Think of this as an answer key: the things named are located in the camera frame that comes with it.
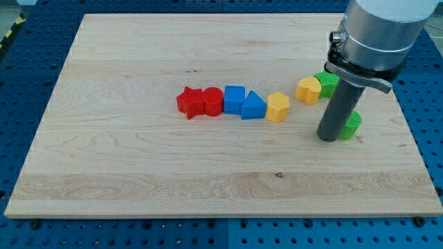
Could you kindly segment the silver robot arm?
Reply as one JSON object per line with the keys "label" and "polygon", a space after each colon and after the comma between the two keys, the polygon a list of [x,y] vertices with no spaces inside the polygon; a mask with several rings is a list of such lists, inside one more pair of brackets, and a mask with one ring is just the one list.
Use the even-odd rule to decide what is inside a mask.
{"label": "silver robot arm", "polygon": [[329,34],[325,70],[355,87],[389,93],[438,0],[350,0]]}

